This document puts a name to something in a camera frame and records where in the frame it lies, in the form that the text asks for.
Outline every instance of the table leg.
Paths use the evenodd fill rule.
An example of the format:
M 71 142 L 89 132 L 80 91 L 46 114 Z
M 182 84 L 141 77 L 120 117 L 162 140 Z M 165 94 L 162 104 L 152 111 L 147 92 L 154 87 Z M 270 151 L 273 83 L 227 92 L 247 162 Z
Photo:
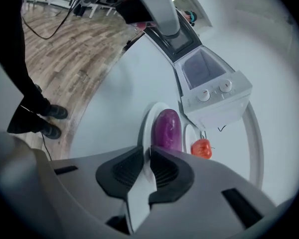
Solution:
M 106 16 L 108 16 L 113 8 L 110 8 Z
M 94 4 L 94 5 L 93 5 L 93 8 L 92 8 L 92 11 L 91 11 L 91 14 L 90 14 L 90 17 L 89 17 L 89 18 L 92 18 L 92 17 L 93 17 L 93 14 L 95 13 L 95 10 L 97 9 L 97 7 L 99 7 L 98 4 Z
M 26 13 L 26 3 L 27 3 L 27 0 L 23 0 L 23 3 L 22 3 L 22 14 L 25 14 Z

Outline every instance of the oven window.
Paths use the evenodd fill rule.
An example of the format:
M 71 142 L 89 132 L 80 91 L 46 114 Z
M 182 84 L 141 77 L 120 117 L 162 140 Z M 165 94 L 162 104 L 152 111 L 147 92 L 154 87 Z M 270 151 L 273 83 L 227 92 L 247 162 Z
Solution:
M 226 73 L 214 58 L 202 50 L 186 60 L 182 70 L 190 90 Z
M 180 29 L 179 35 L 174 39 L 163 38 L 156 27 L 152 27 L 151 29 L 159 38 L 161 38 L 162 42 L 172 51 L 173 54 L 177 54 L 184 47 L 187 47 L 192 43 L 191 37 L 187 36 L 182 29 Z

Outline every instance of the person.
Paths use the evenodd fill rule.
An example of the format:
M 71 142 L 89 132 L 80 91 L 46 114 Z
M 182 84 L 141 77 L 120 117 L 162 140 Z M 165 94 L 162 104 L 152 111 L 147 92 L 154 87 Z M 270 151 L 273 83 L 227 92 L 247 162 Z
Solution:
M 22 0 L 8 1 L 7 5 L 0 8 L 0 63 L 24 97 L 7 131 L 9 133 L 41 132 L 50 139 L 58 139 L 61 130 L 37 114 L 61 120 L 67 118 L 68 111 L 62 106 L 52 105 L 29 77 L 25 63 L 25 40 L 20 13 Z
M 191 26 L 195 26 L 195 21 L 197 20 L 197 14 L 191 10 L 181 10 L 183 16 L 187 19 L 187 21 L 191 24 Z
M 86 8 L 90 5 L 89 0 L 79 0 L 78 5 L 74 8 L 73 14 L 77 17 L 82 17 Z

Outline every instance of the oven knob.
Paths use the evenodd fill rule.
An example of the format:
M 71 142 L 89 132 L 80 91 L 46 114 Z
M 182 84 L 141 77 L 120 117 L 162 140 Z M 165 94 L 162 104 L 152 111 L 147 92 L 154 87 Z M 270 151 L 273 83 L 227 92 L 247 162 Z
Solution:
M 208 90 L 203 90 L 201 94 L 199 94 L 198 99 L 201 100 L 202 102 L 208 101 L 210 99 L 210 93 Z
M 221 92 L 230 92 L 233 88 L 233 84 L 231 83 L 230 80 L 221 80 L 219 89 Z

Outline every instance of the red tomato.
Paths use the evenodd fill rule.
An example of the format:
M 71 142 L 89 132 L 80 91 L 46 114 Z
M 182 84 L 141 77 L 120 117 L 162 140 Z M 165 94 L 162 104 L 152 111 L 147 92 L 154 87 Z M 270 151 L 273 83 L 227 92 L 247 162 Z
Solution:
M 211 147 L 209 140 L 207 139 L 200 139 L 197 140 L 192 146 L 191 146 L 191 154 L 203 157 L 206 159 L 211 158 Z

